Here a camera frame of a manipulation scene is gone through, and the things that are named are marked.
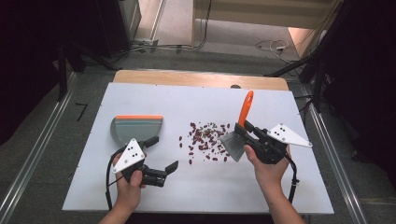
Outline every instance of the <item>orange dustpan handle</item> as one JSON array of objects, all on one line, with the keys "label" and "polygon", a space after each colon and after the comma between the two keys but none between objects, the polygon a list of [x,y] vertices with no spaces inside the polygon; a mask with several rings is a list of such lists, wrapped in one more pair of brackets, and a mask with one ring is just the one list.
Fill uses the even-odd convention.
[{"label": "orange dustpan handle", "polygon": [[253,91],[249,91],[247,93],[247,97],[245,97],[244,105],[242,105],[241,114],[239,115],[238,123],[243,128],[245,128],[245,120],[248,116],[248,111],[250,109],[251,103],[253,102]]}]

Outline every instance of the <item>brush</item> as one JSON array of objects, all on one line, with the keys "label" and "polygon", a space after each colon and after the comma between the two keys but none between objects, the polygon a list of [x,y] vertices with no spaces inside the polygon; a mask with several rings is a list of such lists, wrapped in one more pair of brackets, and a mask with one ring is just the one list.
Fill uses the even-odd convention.
[{"label": "brush", "polygon": [[[245,97],[244,104],[242,105],[241,113],[239,115],[239,120],[235,123],[245,129],[245,120],[248,116],[248,111],[250,109],[251,103],[253,102],[253,91],[249,91]],[[220,138],[221,143],[224,145],[227,152],[235,160],[239,161],[244,154],[245,139],[235,131],[227,133]]]}]

